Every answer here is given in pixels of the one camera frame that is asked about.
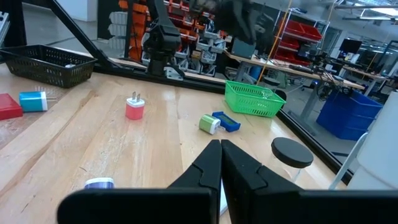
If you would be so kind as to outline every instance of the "computer monitor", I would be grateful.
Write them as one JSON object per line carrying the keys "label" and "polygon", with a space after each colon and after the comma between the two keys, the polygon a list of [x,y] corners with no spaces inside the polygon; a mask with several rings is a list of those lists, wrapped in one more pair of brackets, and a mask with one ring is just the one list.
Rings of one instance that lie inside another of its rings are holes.
{"label": "computer monitor", "polygon": [[362,45],[362,41],[345,39],[340,46],[340,50],[346,53],[356,54]]}

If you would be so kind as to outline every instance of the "white object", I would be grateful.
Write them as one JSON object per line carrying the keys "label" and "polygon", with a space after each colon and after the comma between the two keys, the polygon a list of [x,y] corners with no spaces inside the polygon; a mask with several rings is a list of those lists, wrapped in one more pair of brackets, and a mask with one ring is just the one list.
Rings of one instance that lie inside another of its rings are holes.
{"label": "white object", "polygon": [[66,65],[65,68],[73,68],[74,66],[76,66],[76,65],[74,65],[74,64],[69,64],[69,65]]}
{"label": "white object", "polygon": [[354,161],[354,159],[358,155],[359,149],[362,147],[363,142],[365,141],[367,135],[368,135],[368,133],[364,133],[358,139],[358,141],[356,141],[355,146],[353,147],[353,149],[351,150],[351,152],[347,156],[347,159],[344,161],[344,163],[341,166],[340,170],[336,174],[336,177],[331,182],[331,184],[329,186],[329,190],[334,190],[336,188],[337,184],[341,181],[341,179],[343,178],[344,174],[348,170],[349,166],[351,165],[351,163]]}
{"label": "white object", "polygon": [[47,95],[45,94],[44,91],[41,91],[40,95],[42,97],[43,111],[48,111],[49,110],[49,106],[47,105]]}
{"label": "white object", "polygon": [[211,39],[218,39],[219,37],[220,37],[220,32],[218,31],[218,32],[208,32],[207,31],[207,27],[208,27],[208,24],[206,24],[205,25],[205,37],[207,37],[207,38],[211,38]]}
{"label": "white object", "polygon": [[360,149],[359,168],[348,189],[398,189],[397,111],[398,93],[393,91]]}
{"label": "white object", "polygon": [[145,51],[142,52],[141,61],[144,65],[148,66],[150,62],[149,54]]}
{"label": "white object", "polygon": [[217,128],[220,126],[221,124],[221,120],[220,119],[214,119],[214,121],[212,122],[211,126],[210,126],[210,130],[209,133],[210,134],[215,134],[217,131]]}
{"label": "white object", "polygon": [[127,25],[127,12],[111,12],[109,19],[113,24]]}
{"label": "white object", "polygon": [[365,96],[368,96],[370,92],[372,92],[372,89],[374,88],[375,84],[376,84],[377,80],[373,79],[373,81],[371,82],[371,84],[368,86],[368,89],[365,91]]}
{"label": "white object", "polygon": [[187,71],[188,68],[188,60],[177,58],[177,65],[181,69],[181,71]]}
{"label": "white object", "polygon": [[109,25],[108,30],[111,35],[124,37],[126,36],[126,27],[127,25],[111,24]]}
{"label": "white object", "polygon": [[219,45],[216,43],[217,40],[213,42],[213,46],[211,46],[210,52],[222,54],[224,52],[224,49],[226,48],[226,42],[223,40],[222,43],[220,43]]}
{"label": "white object", "polygon": [[117,49],[117,50],[123,50],[125,43],[126,43],[126,40],[124,40],[124,37],[112,37],[108,41],[108,45],[112,49]]}
{"label": "white object", "polygon": [[201,56],[200,56],[200,61],[202,63],[207,63],[210,65],[213,65],[214,62],[216,61],[217,54],[216,53],[211,53],[205,50],[202,50]]}
{"label": "white object", "polygon": [[203,67],[200,70],[201,75],[206,75],[209,77],[214,77],[216,74],[216,65],[212,65],[207,72],[203,71]]}
{"label": "white object", "polygon": [[197,50],[209,50],[209,48],[213,45],[212,39],[206,40],[207,44],[201,43],[200,41],[202,41],[202,38],[198,37]]}
{"label": "white object", "polygon": [[133,108],[138,108],[138,107],[142,107],[142,106],[145,105],[145,101],[143,99],[140,99],[140,98],[134,98],[134,99],[133,98],[128,98],[126,100],[126,103],[129,106],[133,107]]}
{"label": "white object", "polygon": [[146,33],[142,36],[142,39],[141,39],[141,47],[144,46],[145,41],[147,41],[147,39],[149,39],[149,37],[150,37],[150,34],[149,34],[148,32],[146,32]]}
{"label": "white object", "polygon": [[220,215],[222,215],[228,209],[228,204],[226,203],[223,179],[221,180],[221,190],[220,190],[220,192],[221,192],[221,195],[220,195]]}
{"label": "white object", "polygon": [[187,72],[199,74],[199,73],[200,73],[200,70],[201,70],[201,64],[200,64],[200,62],[199,62],[198,60],[194,60],[194,59],[193,59],[193,60],[192,60],[192,63],[195,64],[195,69],[190,68],[189,65],[188,65],[188,67],[187,67]]}
{"label": "white object", "polygon": [[226,36],[225,41],[230,43],[232,41],[232,36],[231,35]]}
{"label": "white object", "polygon": [[389,77],[394,77],[398,75],[398,62],[393,66],[390,73],[388,74]]}
{"label": "white object", "polygon": [[114,183],[113,179],[110,177],[98,177],[98,178],[92,178],[90,180],[87,180],[85,182],[85,186],[88,184],[92,184],[92,183],[98,183],[98,182],[110,182],[110,183]]}
{"label": "white object", "polygon": [[188,55],[189,55],[189,46],[185,49],[184,52],[175,52],[174,57],[187,58]]}

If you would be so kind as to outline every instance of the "black metal frame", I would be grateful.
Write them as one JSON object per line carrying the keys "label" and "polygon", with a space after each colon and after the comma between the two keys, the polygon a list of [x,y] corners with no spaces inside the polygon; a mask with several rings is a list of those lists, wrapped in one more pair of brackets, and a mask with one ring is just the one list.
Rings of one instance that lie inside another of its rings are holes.
{"label": "black metal frame", "polygon": [[131,25],[132,25],[132,6],[134,0],[127,0],[127,26],[126,26],[126,43],[124,44],[124,58],[129,58],[130,40],[131,40]]}
{"label": "black metal frame", "polygon": [[[13,10],[7,11],[12,14],[11,34],[12,42],[6,42],[6,47],[26,45],[26,34],[24,29],[24,18],[22,12],[22,0],[5,1],[13,5]],[[47,0],[49,8],[54,14],[63,22],[64,25],[72,32],[72,34],[79,40],[79,42],[89,51],[89,53],[98,59],[94,67],[95,72],[106,73],[126,78],[134,78],[147,82],[155,82],[166,85],[179,86],[184,88],[191,88],[201,91],[209,91],[213,93],[223,94],[225,91],[225,84],[211,80],[194,78],[185,76],[183,81],[168,79],[165,77],[155,77],[146,74],[146,69],[142,67],[135,67],[123,63],[115,63],[110,60],[100,49],[98,49],[92,41],[83,33],[83,31],[76,25],[73,19],[62,9],[56,0]],[[333,155],[328,152],[322,145],[319,144],[306,130],[304,130],[298,123],[296,123],[284,111],[280,110],[277,117],[281,119],[334,173],[337,173],[341,167],[341,163],[337,161]],[[343,178],[347,184],[352,178],[352,173],[348,171]]]}

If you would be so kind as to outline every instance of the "white wall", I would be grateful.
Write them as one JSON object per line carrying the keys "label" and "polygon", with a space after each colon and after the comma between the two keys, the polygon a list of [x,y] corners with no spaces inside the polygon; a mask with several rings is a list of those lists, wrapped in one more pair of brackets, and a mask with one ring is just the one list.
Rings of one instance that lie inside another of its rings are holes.
{"label": "white wall", "polygon": [[[281,9],[285,11],[289,5],[289,0],[253,0],[259,4]],[[293,0],[291,7],[302,7],[308,11],[307,15],[313,19],[328,20],[330,11],[326,9],[325,2],[329,0]],[[333,10],[330,17],[330,25],[339,30],[346,30],[352,34],[361,35],[378,41],[384,41],[389,34],[386,42],[390,40],[398,40],[398,26],[392,26],[389,21],[383,21],[381,26],[375,26],[370,22],[361,21],[344,21],[342,17],[349,16],[347,12],[341,10]]]}
{"label": "white wall", "polygon": [[80,21],[96,21],[98,0],[58,0],[60,5],[73,18]]}

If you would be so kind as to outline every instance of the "wooden table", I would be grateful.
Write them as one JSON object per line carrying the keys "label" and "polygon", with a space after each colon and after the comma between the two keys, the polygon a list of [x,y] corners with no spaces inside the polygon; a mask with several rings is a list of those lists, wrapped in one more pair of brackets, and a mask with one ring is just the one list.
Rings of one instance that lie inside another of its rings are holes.
{"label": "wooden table", "polygon": [[[257,59],[254,55],[252,56],[252,59],[248,59],[248,58],[242,58],[242,57],[238,57],[236,55],[232,55],[227,51],[224,51],[224,53],[232,59],[235,59],[239,62],[241,62],[239,69],[236,73],[236,76],[238,76],[238,74],[242,74],[244,72],[244,70],[246,69],[245,67],[247,67],[246,64],[248,64],[249,66],[251,65],[259,65],[259,66],[264,66],[266,65],[266,68],[268,69],[274,69],[274,70],[279,70],[279,71],[283,71],[283,72],[289,72],[291,74],[294,75],[299,75],[301,77],[304,78],[309,78],[309,79],[313,79],[313,80],[321,80],[322,82],[318,82],[317,85],[323,85],[323,82],[333,82],[335,85],[339,85],[339,86],[344,86],[344,87],[351,87],[351,88],[357,88],[360,90],[363,90],[364,87],[358,84],[355,84],[353,82],[350,82],[348,80],[343,80],[338,81],[335,80],[332,75],[328,74],[328,73],[324,73],[324,75],[319,76],[317,74],[309,74],[309,73],[305,73],[305,72],[300,72],[300,71],[296,71],[293,70],[291,68],[289,68],[289,65],[291,63],[288,62],[283,62],[280,60],[276,60],[276,59],[272,59],[273,63],[271,61],[265,61],[264,59]],[[313,108],[315,106],[315,103],[318,100],[318,95],[317,95],[317,91],[313,90],[310,98],[307,100],[303,111],[301,112],[301,114],[295,114],[292,111],[289,111],[289,114],[297,121],[300,123],[301,126],[304,127],[304,129],[306,129],[309,133],[311,133],[312,135],[317,135],[317,132],[312,128],[312,126],[310,124],[307,123],[308,117],[310,116],[310,113],[313,111]]]}
{"label": "wooden table", "polygon": [[[300,141],[278,118],[233,113],[223,95],[100,73],[66,90],[11,75],[2,64],[0,90],[14,99],[34,90],[58,98],[47,112],[0,121],[0,223],[54,224],[60,201],[94,177],[112,177],[116,187],[167,187],[212,139],[229,139],[265,165],[274,138]],[[139,121],[124,116],[133,91],[146,100]],[[199,130],[200,117],[213,111],[241,129]],[[327,189],[334,176],[315,157],[297,184]]]}
{"label": "wooden table", "polygon": [[[68,50],[68,49],[62,49],[59,48],[61,50],[66,50],[69,52],[73,52],[76,54],[81,54],[81,55],[85,55],[85,56],[89,56],[92,57],[91,54],[89,53],[84,53],[84,52],[77,52],[75,50]],[[127,60],[121,60],[121,59],[116,59],[116,58],[110,58],[112,61],[116,62],[116,63],[120,63],[120,64],[124,64],[124,65],[132,65],[132,66],[137,66],[137,67],[141,67],[141,68],[146,68],[144,65],[141,65],[139,63],[136,62],[131,62],[131,61],[127,61]],[[192,77],[192,78],[201,78],[201,79],[205,79],[205,80],[210,80],[210,81],[214,81],[214,82],[221,82],[221,83],[225,83],[225,80],[219,79],[219,78],[214,78],[214,77],[209,77],[206,75],[198,75],[198,74],[194,74],[194,73],[190,73],[190,72],[184,72],[186,76],[188,77]]]}
{"label": "wooden table", "polygon": [[288,72],[288,73],[291,73],[291,74],[294,74],[294,75],[299,75],[299,76],[302,76],[304,78],[309,78],[309,79],[314,79],[314,80],[324,80],[324,81],[327,80],[326,82],[330,82],[331,80],[333,80],[336,85],[341,85],[342,84],[345,87],[357,88],[359,90],[365,89],[365,87],[363,87],[361,85],[358,85],[358,84],[355,84],[353,82],[350,82],[348,80],[344,80],[343,83],[341,83],[341,82],[339,82],[337,80],[334,80],[331,77],[327,77],[326,75],[322,76],[322,78],[321,78],[317,74],[309,74],[309,73],[293,70],[293,69],[288,67],[291,64],[291,63],[288,63],[288,62],[283,62],[283,61],[280,61],[280,60],[272,59],[272,61],[275,62],[275,63],[280,63],[280,64],[283,64],[283,65],[286,65],[286,67],[285,66],[282,67],[282,66],[277,66],[277,65],[275,65],[274,63],[272,63],[270,61],[268,61],[266,63],[266,61],[264,59],[263,60],[257,59],[254,55],[252,56],[252,59],[248,59],[248,58],[238,57],[238,56],[233,55],[233,54],[231,54],[231,53],[229,53],[227,51],[224,51],[224,53],[231,59],[235,59],[235,60],[237,60],[239,62],[246,62],[246,63],[248,63],[250,65],[259,65],[259,66],[263,67],[266,64],[267,65],[266,68],[268,68],[268,69],[279,70],[279,71],[282,71],[282,72]]}
{"label": "wooden table", "polygon": [[358,70],[356,68],[349,67],[349,66],[346,66],[346,65],[343,67],[343,69],[351,71],[351,72],[355,72],[355,73],[358,73],[358,74],[361,74],[361,75],[364,75],[364,76],[367,76],[367,77],[372,79],[371,84],[369,85],[368,89],[365,91],[365,94],[364,94],[365,96],[369,95],[369,93],[372,91],[372,89],[373,89],[373,87],[374,87],[374,85],[376,84],[377,81],[386,81],[386,80],[388,80],[388,78],[382,77],[379,74],[378,75],[374,75],[374,74],[371,74],[371,73],[368,73],[368,72],[364,72],[364,71],[361,71],[361,70]]}

